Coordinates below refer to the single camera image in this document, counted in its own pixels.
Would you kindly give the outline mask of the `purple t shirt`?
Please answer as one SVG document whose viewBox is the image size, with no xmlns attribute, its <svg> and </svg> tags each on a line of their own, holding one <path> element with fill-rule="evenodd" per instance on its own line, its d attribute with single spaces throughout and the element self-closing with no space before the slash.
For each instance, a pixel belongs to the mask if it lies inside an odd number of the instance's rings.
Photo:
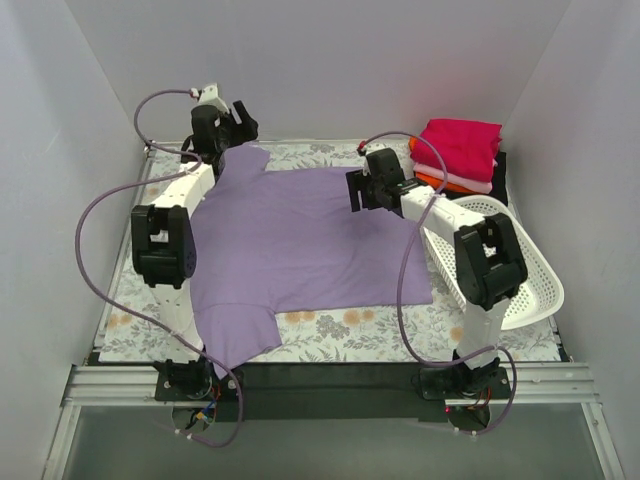
<svg viewBox="0 0 640 480">
<path fill-rule="evenodd" d="M 282 345 L 277 314 L 431 302 L 413 223 L 352 212 L 344 169 L 270 171 L 247 145 L 224 158 L 191 218 L 191 301 L 217 376 Z"/>
</svg>

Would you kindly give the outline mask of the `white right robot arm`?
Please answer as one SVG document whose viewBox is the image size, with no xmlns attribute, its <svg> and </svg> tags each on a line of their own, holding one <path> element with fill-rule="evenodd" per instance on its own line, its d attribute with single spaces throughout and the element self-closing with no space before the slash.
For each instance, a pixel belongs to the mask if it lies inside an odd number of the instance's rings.
<svg viewBox="0 0 640 480">
<path fill-rule="evenodd" d="M 419 386 L 429 399 L 488 396 L 506 379 L 498 337 L 510 301 L 528 278 L 512 220 L 482 216 L 406 178 L 390 148 L 367 152 L 360 146 L 357 152 L 365 164 L 346 175 L 352 210 L 383 208 L 413 222 L 413 238 L 429 230 L 453 248 L 454 288 L 465 301 L 463 335 L 451 361 L 422 363 Z"/>
</svg>

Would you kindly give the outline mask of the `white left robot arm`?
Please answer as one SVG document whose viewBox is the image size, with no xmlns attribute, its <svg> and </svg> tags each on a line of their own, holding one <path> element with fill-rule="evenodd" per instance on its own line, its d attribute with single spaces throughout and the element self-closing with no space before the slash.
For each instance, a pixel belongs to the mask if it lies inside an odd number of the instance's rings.
<svg viewBox="0 0 640 480">
<path fill-rule="evenodd" d="M 199 100 L 191 111 L 192 134 L 180 149 L 181 177 L 170 181 L 152 203 L 131 212 L 134 270 L 159 306 L 159 323 L 174 340 L 183 338 L 193 347 L 186 360 L 167 358 L 154 364 L 168 386 L 181 395 L 200 400 L 212 390 L 213 364 L 201 355 L 191 304 L 189 280 L 197 265 L 191 216 L 219 180 L 226 150 L 258 137 L 258 123 L 243 102 L 226 111 L 218 101 Z"/>
</svg>

